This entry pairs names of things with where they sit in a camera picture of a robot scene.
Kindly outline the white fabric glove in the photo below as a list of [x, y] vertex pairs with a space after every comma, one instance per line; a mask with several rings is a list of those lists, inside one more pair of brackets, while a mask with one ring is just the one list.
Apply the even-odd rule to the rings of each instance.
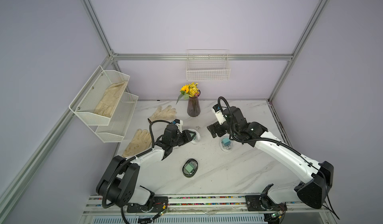
[[157, 110], [148, 118], [149, 123], [152, 123], [156, 120], [165, 120], [173, 121], [177, 118], [177, 110], [171, 105], [163, 108], [162, 106], [158, 107]]

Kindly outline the green charger plug front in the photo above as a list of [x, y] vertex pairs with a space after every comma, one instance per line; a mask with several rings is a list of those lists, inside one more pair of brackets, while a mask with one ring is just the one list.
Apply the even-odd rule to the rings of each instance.
[[185, 166], [185, 171], [186, 173], [188, 174], [191, 174], [195, 171], [195, 165], [193, 163], [188, 163], [186, 166]]

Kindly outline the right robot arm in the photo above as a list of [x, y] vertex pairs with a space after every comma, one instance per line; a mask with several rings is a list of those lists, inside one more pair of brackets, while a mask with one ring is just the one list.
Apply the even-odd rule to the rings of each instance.
[[287, 208], [287, 202], [300, 201], [313, 209], [325, 208], [332, 214], [335, 210], [330, 202], [329, 191], [333, 185], [334, 167], [331, 163], [322, 163], [311, 159], [278, 139], [267, 127], [258, 122], [247, 122], [238, 107], [230, 106], [220, 96], [217, 104], [212, 107], [217, 121], [207, 127], [211, 136], [228, 135], [229, 140], [241, 144], [249, 144], [267, 153], [287, 167], [299, 179], [293, 188], [276, 187], [269, 184], [265, 187], [257, 201], [247, 200], [248, 206], [255, 211], [271, 211], [279, 209], [281, 221]]

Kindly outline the teal charger plug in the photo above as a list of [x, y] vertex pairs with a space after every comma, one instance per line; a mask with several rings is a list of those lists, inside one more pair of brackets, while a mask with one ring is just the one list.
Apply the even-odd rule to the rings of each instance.
[[231, 140], [228, 137], [225, 137], [221, 140], [221, 145], [223, 147], [230, 147], [231, 146]]

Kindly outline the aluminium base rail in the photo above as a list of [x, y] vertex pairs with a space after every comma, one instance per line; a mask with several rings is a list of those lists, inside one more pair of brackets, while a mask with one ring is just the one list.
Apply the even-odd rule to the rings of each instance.
[[211, 195], [155, 195], [148, 205], [128, 203], [124, 211], [129, 215], [157, 214], [166, 210], [170, 214], [226, 214], [226, 213], [275, 213], [275, 212], [329, 212], [326, 207], [313, 209], [302, 202], [262, 204], [259, 194], [211, 194]]

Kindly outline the dark ribbed vase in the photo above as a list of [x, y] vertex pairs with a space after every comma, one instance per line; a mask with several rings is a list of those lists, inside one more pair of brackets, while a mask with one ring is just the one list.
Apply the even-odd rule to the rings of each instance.
[[200, 105], [198, 97], [189, 97], [187, 113], [190, 117], [197, 117], [200, 114]]

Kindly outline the yellow flower bouquet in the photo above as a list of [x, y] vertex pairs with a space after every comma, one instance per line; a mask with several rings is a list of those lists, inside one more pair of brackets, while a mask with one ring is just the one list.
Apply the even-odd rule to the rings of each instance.
[[177, 103], [180, 100], [188, 100], [189, 98], [192, 98], [192, 97], [199, 97], [200, 94], [201, 92], [198, 88], [198, 83], [193, 82], [190, 84], [186, 84], [180, 89], [180, 94], [177, 98]]

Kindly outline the lower white mesh basket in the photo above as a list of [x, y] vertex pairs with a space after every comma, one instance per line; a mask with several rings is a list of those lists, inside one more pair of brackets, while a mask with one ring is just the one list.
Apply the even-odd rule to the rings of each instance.
[[130, 125], [138, 96], [124, 92], [108, 126], [98, 126], [95, 134], [104, 143], [122, 142]]

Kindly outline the white mesh basket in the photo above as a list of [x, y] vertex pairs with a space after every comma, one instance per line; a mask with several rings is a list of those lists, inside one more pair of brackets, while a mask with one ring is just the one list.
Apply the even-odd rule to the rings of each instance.
[[138, 96], [124, 92], [108, 126], [98, 126], [95, 134], [104, 143], [122, 142], [130, 125]]
[[[79, 92], [76, 98], [70, 103], [69, 110], [88, 126], [107, 126], [116, 110], [117, 104], [122, 97], [122, 93], [127, 87], [129, 75], [115, 71], [104, 70], [102, 67], [93, 73], [89, 79], [90, 84], [84, 86], [84, 90]], [[105, 92], [111, 86], [117, 86], [118, 95], [112, 99], [110, 111], [107, 114], [101, 114], [101, 101]]]

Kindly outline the aluminium cage frame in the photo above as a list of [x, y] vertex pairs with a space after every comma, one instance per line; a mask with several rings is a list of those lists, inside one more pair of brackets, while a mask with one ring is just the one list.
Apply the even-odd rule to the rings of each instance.
[[[284, 68], [281, 77], [276, 83], [275, 88], [273, 89], [268, 101], [275, 99], [280, 87], [285, 81], [287, 74], [291, 70], [293, 64], [296, 62], [299, 54], [301, 53], [306, 41], [311, 35], [314, 27], [318, 23], [320, 16], [323, 14], [325, 7], [328, 5], [330, 0], [319, 0], [314, 12], [307, 23], [304, 32], [302, 33], [296, 48], [292, 54], [202, 54], [194, 53], [191, 55], [188, 54], [114, 54], [109, 43], [106, 40], [104, 31], [102, 30], [101, 24], [96, 16], [94, 7], [91, 4], [90, 0], [80, 0], [83, 4], [83, 7], [92, 23], [92, 26], [97, 32], [97, 36], [101, 39], [102, 45], [107, 51], [107, 56], [102, 62], [101, 66], [96, 69], [92, 74], [90, 79], [85, 83], [84, 87], [76, 95], [73, 103], [77, 103], [80, 98], [84, 97], [84, 92], [87, 91], [90, 87], [91, 82], [97, 78], [99, 74], [102, 73], [102, 69], [108, 67], [110, 64], [113, 64], [116, 68], [118, 67], [118, 60], [185, 60], [188, 61], [190, 58], [197, 61], [216, 61], [216, 60], [240, 60], [240, 61], [250, 61], [250, 60], [286, 60], [288, 63]], [[20, 173], [15, 177], [11, 182], [9, 187], [5, 190], [1, 196], [1, 214], [6, 216], [11, 209], [16, 205], [21, 196], [24, 194], [25, 190], [30, 185], [32, 178], [35, 173], [41, 167], [43, 162], [47, 159], [51, 151], [54, 149], [57, 140], [62, 135], [64, 129], [68, 126], [69, 122], [76, 113], [73, 111], [72, 107], [69, 107], [56, 125], [49, 132], [47, 137], [43, 140], [38, 149], [34, 152], [29, 161], [22, 168]]]

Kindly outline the upper white mesh basket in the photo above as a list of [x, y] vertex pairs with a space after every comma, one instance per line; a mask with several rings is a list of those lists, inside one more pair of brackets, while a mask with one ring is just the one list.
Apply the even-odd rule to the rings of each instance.
[[[115, 71], [104, 70], [102, 67], [93, 73], [89, 79], [90, 84], [84, 86], [84, 90], [79, 92], [76, 98], [70, 103], [69, 110], [88, 126], [107, 126], [116, 110], [117, 104], [122, 97], [122, 93], [127, 87], [129, 75]], [[107, 114], [101, 114], [101, 101], [105, 92], [111, 86], [117, 86], [118, 95], [112, 99], [110, 111]]]

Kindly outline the clear round case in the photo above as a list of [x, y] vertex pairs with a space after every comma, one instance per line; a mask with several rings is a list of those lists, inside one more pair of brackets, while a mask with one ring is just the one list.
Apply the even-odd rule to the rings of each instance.
[[193, 137], [191, 143], [197, 145], [201, 139], [200, 134], [194, 129], [189, 129], [189, 131], [191, 132], [191, 136]]
[[233, 142], [228, 135], [222, 136], [219, 141], [219, 147], [223, 152], [231, 152], [233, 149]]

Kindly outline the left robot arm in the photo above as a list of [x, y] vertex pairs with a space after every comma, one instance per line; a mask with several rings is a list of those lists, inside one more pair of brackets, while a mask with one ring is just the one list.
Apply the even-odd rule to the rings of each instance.
[[149, 137], [144, 137], [143, 132], [139, 136], [149, 142], [149, 147], [130, 158], [119, 155], [113, 157], [96, 186], [96, 193], [102, 197], [102, 208], [118, 206], [126, 224], [129, 221], [125, 216], [125, 206], [131, 205], [143, 212], [149, 212], [156, 205], [155, 193], [137, 185], [141, 167], [164, 160], [174, 147], [190, 143], [199, 136], [197, 131], [181, 130], [182, 121], [179, 119], [172, 122], [149, 120], [149, 123]]

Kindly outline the beige leather glove table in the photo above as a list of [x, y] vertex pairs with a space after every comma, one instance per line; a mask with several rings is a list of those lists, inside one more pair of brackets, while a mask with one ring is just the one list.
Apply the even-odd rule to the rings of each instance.
[[150, 132], [146, 129], [141, 130], [138, 129], [129, 143], [129, 145], [126, 147], [124, 152], [122, 153], [122, 157], [127, 158], [131, 156], [135, 156], [147, 149], [149, 149], [152, 145], [152, 139]]

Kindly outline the beige glove in basket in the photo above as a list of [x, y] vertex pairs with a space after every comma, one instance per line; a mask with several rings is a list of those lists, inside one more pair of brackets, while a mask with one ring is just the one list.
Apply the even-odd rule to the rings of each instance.
[[106, 90], [101, 101], [96, 106], [94, 113], [100, 116], [111, 118], [118, 101], [124, 92], [127, 81], [114, 83], [110, 85]]

